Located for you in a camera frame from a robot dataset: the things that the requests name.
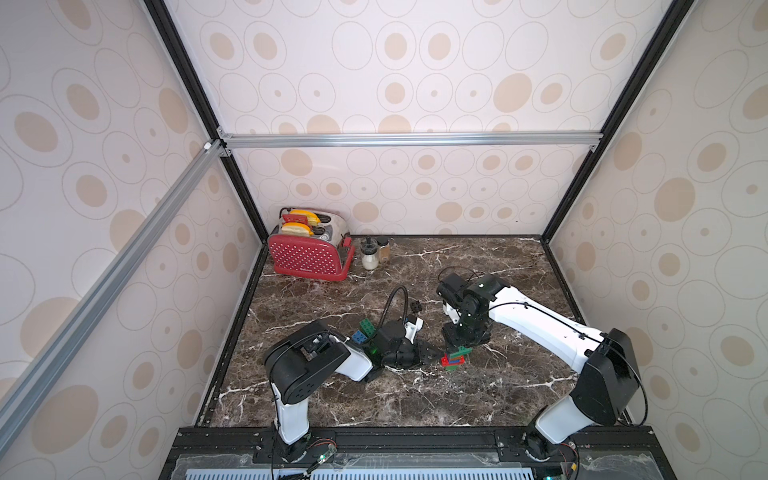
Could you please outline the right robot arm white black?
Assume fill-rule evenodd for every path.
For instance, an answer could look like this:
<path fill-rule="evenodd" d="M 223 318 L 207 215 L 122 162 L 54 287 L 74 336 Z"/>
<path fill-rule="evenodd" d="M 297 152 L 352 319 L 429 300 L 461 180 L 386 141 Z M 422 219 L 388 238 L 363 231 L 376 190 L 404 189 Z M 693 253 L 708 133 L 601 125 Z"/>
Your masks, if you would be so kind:
<path fill-rule="evenodd" d="M 466 280 L 450 273 L 436 289 L 450 321 L 442 327 L 449 348 L 490 341 L 495 324 L 507 326 L 561 359 L 577 374 L 573 390 L 543 408 L 526 427 L 522 444 L 543 462 L 572 434 L 591 425 L 614 426 L 644 390 L 629 336 L 581 325 L 524 295 L 508 281 L 484 275 Z"/>

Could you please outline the green long lego brick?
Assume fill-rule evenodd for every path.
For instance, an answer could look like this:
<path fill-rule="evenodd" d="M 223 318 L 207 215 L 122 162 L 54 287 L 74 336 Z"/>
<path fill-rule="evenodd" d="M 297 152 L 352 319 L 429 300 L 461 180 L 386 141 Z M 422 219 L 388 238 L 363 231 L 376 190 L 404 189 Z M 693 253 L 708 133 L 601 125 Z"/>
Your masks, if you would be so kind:
<path fill-rule="evenodd" d="M 460 347 L 456 352 L 451 353 L 449 355 L 449 358 L 451 360 L 453 360 L 453 359 L 456 359 L 456 358 L 459 358 L 459 357 L 464 357 L 464 356 L 470 354 L 471 352 L 472 352 L 472 348 Z"/>
<path fill-rule="evenodd" d="M 376 333 L 375 325 L 368 319 L 363 319 L 360 324 L 360 331 L 367 337 L 372 338 Z"/>

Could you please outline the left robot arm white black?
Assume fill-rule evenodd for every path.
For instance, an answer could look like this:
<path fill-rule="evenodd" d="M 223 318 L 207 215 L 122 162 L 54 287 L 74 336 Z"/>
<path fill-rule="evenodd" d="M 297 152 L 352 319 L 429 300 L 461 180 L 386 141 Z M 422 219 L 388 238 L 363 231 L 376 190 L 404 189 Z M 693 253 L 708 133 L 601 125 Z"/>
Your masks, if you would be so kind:
<path fill-rule="evenodd" d="M 422 326 L 423 320 L 413 315 L 378 327 L 365 319 L 347 337 L 318 320 L 274 344 L 263 363 L 282 459 L 294 463 L 310 448 L 309 398 L 328 378 L 342 375 L 368 383 L 387 367 L 411 370 L 440 360 L 443 352 L 416 338 Z"/>

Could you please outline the red long lego brick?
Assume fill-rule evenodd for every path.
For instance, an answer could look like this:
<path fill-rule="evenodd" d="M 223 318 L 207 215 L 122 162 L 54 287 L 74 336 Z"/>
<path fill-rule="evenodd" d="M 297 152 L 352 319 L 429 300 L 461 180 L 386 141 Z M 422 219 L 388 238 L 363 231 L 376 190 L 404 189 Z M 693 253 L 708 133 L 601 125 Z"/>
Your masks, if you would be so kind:
<path fill-rule="evenodd" d="M 442 365 L 444 368 L 445 368 L 445 367 L 447 367 L 447 366 L 453 366 L 453 365 L 458 365 L 458 366 L 460 366 L 460 365 L 463 365 L 463 364 L 451 364 L 451 359 L 449 358 L 449 356 L 448 356 L 448 355 L 444 356 L 444 357 L 441 359 L 441 365 Z"/>

